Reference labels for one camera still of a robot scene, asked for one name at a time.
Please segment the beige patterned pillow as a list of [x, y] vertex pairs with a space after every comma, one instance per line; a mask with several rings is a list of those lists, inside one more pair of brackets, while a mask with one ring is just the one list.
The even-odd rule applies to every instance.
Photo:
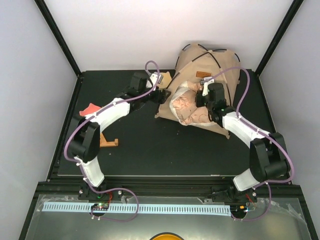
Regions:
[[205, 106], [196, 106], [198, 91], [202, 96], [203, 87], [200, 83], [186, 80], [178, 86], [169, 102], [171, 112], [183, 126], [209, 127], [215, 124], [209, 120], [209, 113]]

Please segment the beige cat-ear bowl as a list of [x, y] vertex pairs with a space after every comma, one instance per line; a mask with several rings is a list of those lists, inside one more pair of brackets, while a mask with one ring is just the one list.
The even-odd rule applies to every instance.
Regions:
[[165, 89], [169, 86], [172, 81], [172, 77], [169, 71], [161, 72], [161, 81], [157, 84], [159, 89]]

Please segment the beige black pet tent fabric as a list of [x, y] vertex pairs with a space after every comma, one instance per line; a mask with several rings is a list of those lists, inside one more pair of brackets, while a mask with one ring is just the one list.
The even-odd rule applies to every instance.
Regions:
[[202, 93], [201, 81], [212, 77], [214, 82], [222, 84], [226, 104], [233, 105], [240, 82], [240, 65], [241, 61], [236, 53], [229, 49], [211, 50], [198, 43], [185, 46], [179, 53], [174, 76], [165, 77], [160, 84], [161, 88], [170, 92], [170, 96], [165, 103], [159, 105], [155, 117], [229, 138], [230, 134], [225, 128], [210, 121], [208, 109], [196, 105], [196, 95]]

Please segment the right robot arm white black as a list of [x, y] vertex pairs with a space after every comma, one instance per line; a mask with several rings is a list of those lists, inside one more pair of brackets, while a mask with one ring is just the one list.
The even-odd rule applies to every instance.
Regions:
[[233, 133], [249, 148], [249, 168], [233, 178], [228, 198], [240, 201], [246, 191], [262, 184], [276, 183], [278, 177], [294, 173], [284, 137], [262, 130], [246, 120], [236, 109], [227, 105], [222, 83], [202, 80], [195, 103], [206, 107], [209, 120]]

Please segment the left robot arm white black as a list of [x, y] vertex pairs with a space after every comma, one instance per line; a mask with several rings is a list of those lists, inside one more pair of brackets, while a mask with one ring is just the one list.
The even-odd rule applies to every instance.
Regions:
[[146, 102], [164, 103], [170, 95], [160, 87], [163, 75], [159, 72], [133, 74], [130, 85], [103, 107], [90, 104], [81, 114], [76, 115], [70, 125], [73, 132], [68, 137], [64, 158], [76, 163], [83, 180], [90, 186], [89, 193], [97, 200], [108, 192], [99, 165], [98, 154], [101, 148], [101, 134], [111, 124], [138, 110]]

